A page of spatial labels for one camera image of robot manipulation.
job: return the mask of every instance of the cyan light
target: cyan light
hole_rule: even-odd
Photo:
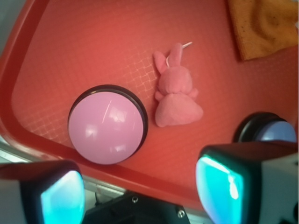
[[[196,164],[196,184],[201,203],[215,223],[241,223],[241,175],[204,155]]]
[[[41,195],[45,224],[79,224],[84,215],[85,191],[82,176],[69,171]]]

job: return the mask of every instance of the orange towel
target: orange towel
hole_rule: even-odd
[[[243,60],[270,55],[298,44],[298,2],[228,0]]]

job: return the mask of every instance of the pink stuffed bunny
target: pink stuffed bunny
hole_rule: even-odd
[[[189,124],[200,120],[203,115],[202,108],[194,102],[198,90],[192,86],[190,72],[180,65],[182,53],[182,45],[175,44],[169,54],[169,68],[165,56],[159,51],[154,53],[154,61],[161,74],[155,93],[159,101],[156,110],[159,127]]]

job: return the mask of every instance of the red tray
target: red tray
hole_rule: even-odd
[[[182,64],[204,117],[159,128],[152,54],[189,41]],[[17,149],[74,160],[84,175],[199,210],[195,164],[203,146],[231,142],[253,112],[274,112],[292,125],[298,119],[298,48],[241,61],[225,0],[28,0],[0,78],[0,133]],[[100,84],[131,90],[149,115],[144,145],[117,165],[87,161],[67,133],[74,100]]]

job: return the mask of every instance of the pink button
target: pink button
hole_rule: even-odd
[[[143,144],[148,118],[142,102],[119,86],[102,85],[83,93],[69,115],[69,136],[75,149],[98,164],[130,157]]]

